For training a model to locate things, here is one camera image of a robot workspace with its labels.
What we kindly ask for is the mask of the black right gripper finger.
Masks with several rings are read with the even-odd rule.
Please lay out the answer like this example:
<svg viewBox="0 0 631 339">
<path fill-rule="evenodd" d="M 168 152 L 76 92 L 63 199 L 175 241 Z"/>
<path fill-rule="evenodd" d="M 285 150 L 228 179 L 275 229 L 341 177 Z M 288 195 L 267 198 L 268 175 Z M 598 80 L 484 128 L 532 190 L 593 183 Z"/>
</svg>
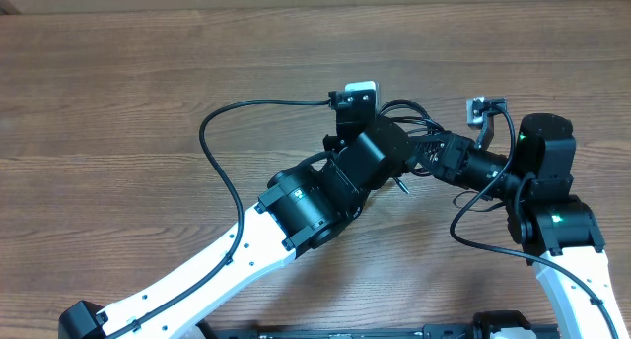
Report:
<svg viewBox="0 0 631 339">
<path fill-rule="evenodd" d="M 434 174 L 437 169 L 437 155 L 418 155 L 413 168 L 414 174 Z"/>
<path fill-rule="evenodd" d="M 446 136 L 444 134 L 412 136 L 411 141 L 419 150 L 434 150 L 444 147 Z"/>
</svg>

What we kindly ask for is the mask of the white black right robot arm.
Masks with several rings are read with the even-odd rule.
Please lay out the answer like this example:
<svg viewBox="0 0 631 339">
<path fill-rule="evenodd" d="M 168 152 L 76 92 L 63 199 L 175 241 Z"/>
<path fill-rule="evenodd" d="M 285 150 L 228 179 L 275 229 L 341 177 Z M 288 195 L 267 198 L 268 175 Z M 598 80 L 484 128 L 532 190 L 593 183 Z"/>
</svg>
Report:
<svg viewBox="0 0 631 339">
<path fill-rule="evenodd" d="M 504 203 L 509 232 L 521 246 L 516 255 L 533 267 L 562 337 L 627 337 L 603 234 L 592 209 L 571 192 L 571 121 L 527 115 L 511 142 L 504 157 L 442 132 L 417 138 L 417 158 L 434 178 Z"/>
</svg>

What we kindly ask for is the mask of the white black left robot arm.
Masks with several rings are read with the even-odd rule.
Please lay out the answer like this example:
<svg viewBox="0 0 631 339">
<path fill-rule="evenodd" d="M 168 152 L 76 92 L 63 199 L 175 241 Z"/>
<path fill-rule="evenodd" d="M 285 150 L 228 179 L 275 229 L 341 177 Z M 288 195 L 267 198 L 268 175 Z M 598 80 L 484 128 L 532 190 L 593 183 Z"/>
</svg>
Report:
<svg viewBox="0 0 631 339">
<path fill-rule="evenodd" d="M 256 279 L 337 237 L 369 194 L 407 171 L 414 147 L 379 117 L 321 169 L 286 169 L 241 224 L 148 288 L 107 306 L 79 301 L 59 317 L 61 338 L 183 338 Z"/>
</svg>

